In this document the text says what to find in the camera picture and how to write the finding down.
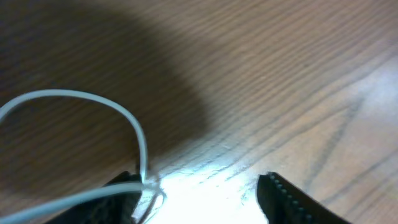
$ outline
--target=black object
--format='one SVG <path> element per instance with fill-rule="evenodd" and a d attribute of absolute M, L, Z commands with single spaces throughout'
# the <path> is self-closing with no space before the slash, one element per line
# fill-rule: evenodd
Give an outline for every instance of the black object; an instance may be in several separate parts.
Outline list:
<path fill-rule="evenodd" d="M 140 175 L 125 171 L 105 186 L 123 182 L 141 182 Z M 142 192 L 126 193 L 99 198 L 76 205 L 45 224 L 132 224 L 131 218 Z"/>
<path fill-rule="evenodd" d="M 257 201 L 269 224 L 349 224 L 276 172 L 260 175 Z"/>

